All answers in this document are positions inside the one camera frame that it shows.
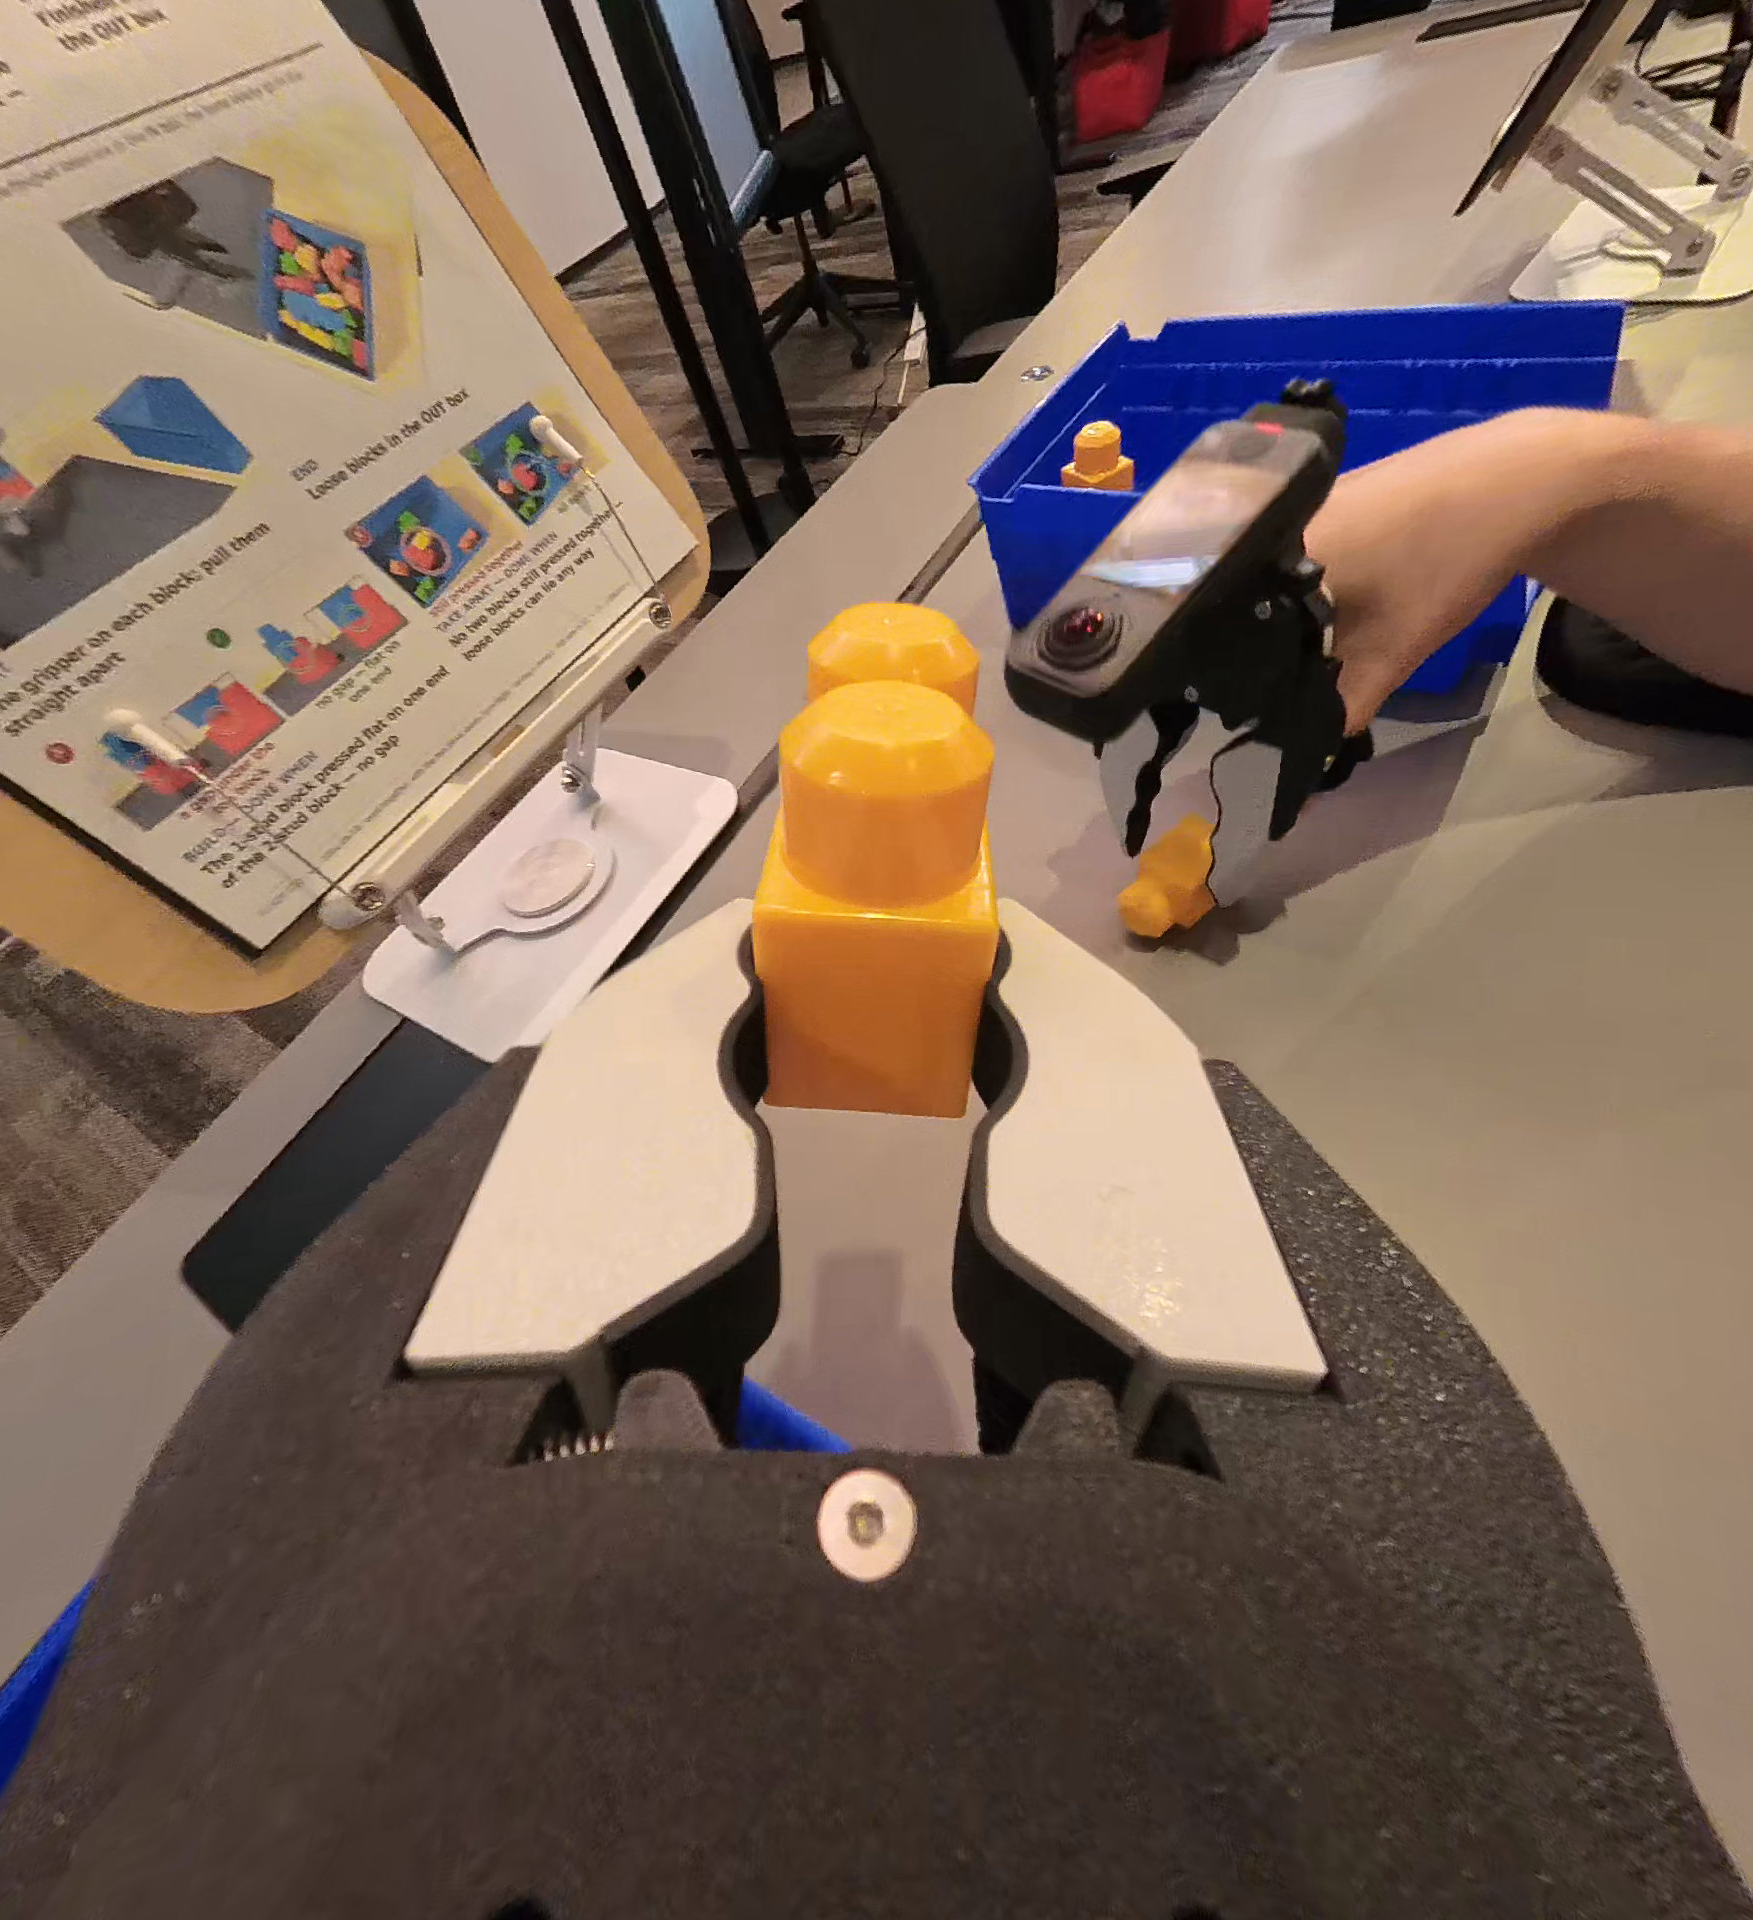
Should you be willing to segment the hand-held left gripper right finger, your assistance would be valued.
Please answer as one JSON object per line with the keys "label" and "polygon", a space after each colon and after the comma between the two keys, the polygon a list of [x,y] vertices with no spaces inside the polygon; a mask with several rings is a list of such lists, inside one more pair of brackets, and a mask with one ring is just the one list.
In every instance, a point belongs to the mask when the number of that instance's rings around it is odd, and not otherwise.
{"label": "hand-held left gripper right finger", "polygon": [[967,1170],[967,1338],[1022,1395],[1313,1393],[1330,1367],[1200,1047],[1006,900]]}

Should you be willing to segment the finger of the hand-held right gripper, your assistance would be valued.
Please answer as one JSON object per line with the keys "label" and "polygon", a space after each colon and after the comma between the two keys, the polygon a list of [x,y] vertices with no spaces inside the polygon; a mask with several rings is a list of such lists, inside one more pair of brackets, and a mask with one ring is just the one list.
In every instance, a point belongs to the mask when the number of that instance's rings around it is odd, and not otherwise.
{"label": "finger of the hand-held right gripper", "polygon": [[1169,759],[1199,726],[1199,705],[1149,705],[1099,743],[1099,783],[1123,852],[1140,854]]}
{"label": "finger of the hand-held right gripper", "polygon": [[1272,810],[1280,777],[1280,747],[1255,730],[1217,743],[1202,777],[1210,800],[1210,873],[1215,900],[1241,900],[1272,838]]}

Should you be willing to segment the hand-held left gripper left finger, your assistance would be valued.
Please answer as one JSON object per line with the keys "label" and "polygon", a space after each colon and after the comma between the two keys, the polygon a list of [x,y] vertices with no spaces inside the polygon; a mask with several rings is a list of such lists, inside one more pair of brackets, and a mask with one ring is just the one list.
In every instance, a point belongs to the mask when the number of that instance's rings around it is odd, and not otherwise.
{"label": "hand-held left gripper left finger", "polygon": [[408,1336],[416,1377],[538,1377],[588,1428],[627,1379],[731,1402],[781,1304],[753,908],[733,900],[558,1021]]}

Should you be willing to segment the orange two-stud mega block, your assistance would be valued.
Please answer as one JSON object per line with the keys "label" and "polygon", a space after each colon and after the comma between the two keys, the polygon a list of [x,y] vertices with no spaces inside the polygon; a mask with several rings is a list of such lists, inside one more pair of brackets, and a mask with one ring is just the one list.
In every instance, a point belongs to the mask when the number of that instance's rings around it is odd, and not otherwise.
{"label": "orange two-stud mega block", "polygon": [[852,604],[808,642],[753,900],[770,1105],[967,1109],[999,949],[980,670],[911,602]]}

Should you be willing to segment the person's right forearm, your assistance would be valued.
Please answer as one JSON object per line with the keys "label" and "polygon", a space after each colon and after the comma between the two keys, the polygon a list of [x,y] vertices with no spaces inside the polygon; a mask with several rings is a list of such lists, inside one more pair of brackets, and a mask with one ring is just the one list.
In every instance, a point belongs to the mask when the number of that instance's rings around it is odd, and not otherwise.
{"label": "person's right forearm", "polygon": [[1753,426],[1534,410],[1520,568],[1648,653],[1753,695]]}

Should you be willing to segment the person's right hand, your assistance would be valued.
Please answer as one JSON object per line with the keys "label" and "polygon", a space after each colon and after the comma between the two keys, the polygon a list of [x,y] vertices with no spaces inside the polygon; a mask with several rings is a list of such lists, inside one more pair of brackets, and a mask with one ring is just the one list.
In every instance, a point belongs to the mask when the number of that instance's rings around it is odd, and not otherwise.
{"label": "person's right hand", "polygon": [[1338,480],[1304,550],[1336,611],[1345,733],[1527,570],[1555,516],[1548,441],[1545,414],[1512,414]]}

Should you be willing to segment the black office chair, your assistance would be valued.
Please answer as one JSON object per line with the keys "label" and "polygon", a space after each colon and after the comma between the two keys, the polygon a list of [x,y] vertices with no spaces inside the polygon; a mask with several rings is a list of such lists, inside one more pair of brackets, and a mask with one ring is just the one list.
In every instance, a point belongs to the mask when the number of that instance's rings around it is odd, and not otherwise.
{"label": "black office chair", "polygon": [[992,1],[817,1],[932,385],[980,378],[1052,301],[1054,170]]}
{"label": "black office chair", "polygon": [[829,193],[848,185],[849,174],[863,158],[863,131],[846,104],[810,109],[770,137],[766,175],[749,190],[745,212],[734,218],[739,238],[757,227],[775,234],[793,227],[798,274],[782,294],[757,310],[769,349],[777,349],[802,317],[810,317],[824,328],[840,328],[849,341],[852,366],[866,370],[873,351],[863,328],[863,310],[909,310],[909,277],[843,274],[822,268],[814,253],[812,241],[835,227]]}

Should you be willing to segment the black wrist rest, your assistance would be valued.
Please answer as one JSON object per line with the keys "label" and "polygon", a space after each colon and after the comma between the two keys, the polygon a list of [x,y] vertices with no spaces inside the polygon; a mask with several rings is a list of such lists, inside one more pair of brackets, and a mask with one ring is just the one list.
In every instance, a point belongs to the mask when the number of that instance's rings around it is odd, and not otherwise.
{"label": "black wrist rest", "polygon": [[1672,665],[1604,616],[1555,596],[1534,639],[1534,678],[1562,701],[1642,727],[1753,742],[1753,695]]}

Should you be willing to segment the red bag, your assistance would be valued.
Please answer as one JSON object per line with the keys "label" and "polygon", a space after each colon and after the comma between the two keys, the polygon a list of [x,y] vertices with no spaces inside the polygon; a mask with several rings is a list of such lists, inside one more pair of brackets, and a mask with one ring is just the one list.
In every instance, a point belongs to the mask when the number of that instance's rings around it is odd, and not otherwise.
{"label": "red bag", "polygon": [[1162,101],[1169,26],[1086,26],[1069,58],[1070,133],[1078,147],[1142,131]]}
{"label": "red bag", "polygon": [[1272,24],[1270,0],[1200,0],[1168,4],[1168,79],[1228,61],[1255,47]]}

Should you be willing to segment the dark display board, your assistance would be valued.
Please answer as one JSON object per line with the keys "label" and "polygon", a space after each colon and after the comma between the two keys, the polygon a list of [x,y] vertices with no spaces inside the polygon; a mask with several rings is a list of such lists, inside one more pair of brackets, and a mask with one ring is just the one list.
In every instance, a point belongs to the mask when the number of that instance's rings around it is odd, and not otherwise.
{"label": "dark display board", "polygon": [[1476,202],[1508,185],[1512,174],[1529,156],[1539,137],[1562,109],[1568,109],[1584,90],[1593,68],[1612,62],[1618,47],[1640,24],[1648,1],[1585,1],[1557,47],[1543,61],[1527,92],[1520,96],[1504,129],[1496,134],[1487,158],[1465,188],[1454,206],[1454,218],[1469,213]]}

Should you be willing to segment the rolling whiteboard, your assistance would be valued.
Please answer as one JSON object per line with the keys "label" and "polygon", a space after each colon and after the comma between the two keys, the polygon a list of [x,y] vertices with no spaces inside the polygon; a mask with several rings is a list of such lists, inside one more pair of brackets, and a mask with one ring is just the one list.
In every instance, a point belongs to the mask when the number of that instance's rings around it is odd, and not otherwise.
{"label": "rolling whiteboard", "polygon": [[638,190],[661,202],[702,310],[714,361],[741,427],[739,455],[775,467],[775,505],[802,513],[817,499],[745,262],[775,181],[769,110],[745,77],[724,4],[603,1],[595,6],[623,77],[634,123],[658,175]]}

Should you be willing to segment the white board stand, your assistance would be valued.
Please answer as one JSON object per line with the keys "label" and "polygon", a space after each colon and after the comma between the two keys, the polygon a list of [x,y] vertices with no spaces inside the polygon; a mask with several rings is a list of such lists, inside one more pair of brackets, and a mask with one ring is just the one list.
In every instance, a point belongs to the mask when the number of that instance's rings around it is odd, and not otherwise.
{"label": "white board stand", "polygon": [[1578,206],[1512,277],[1510,299],[1710,305],[1751,297],[1753,151],[1621,62],[1591,81],[1588,98],[1620,126],[1643,133],[1699,181],[1634,180],[1568,121],[1550,121],[1527,156],[1568,185]]}

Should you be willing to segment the instruction sheet board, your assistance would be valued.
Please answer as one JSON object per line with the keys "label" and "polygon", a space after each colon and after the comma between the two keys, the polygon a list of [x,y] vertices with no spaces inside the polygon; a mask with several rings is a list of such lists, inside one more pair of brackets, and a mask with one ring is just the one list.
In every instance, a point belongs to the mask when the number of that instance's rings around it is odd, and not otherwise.
{"label": "instruction sheet board", "polygon": [[299,992],[708,574],[324,4],[0,1],[0,929],[172,1011]]}

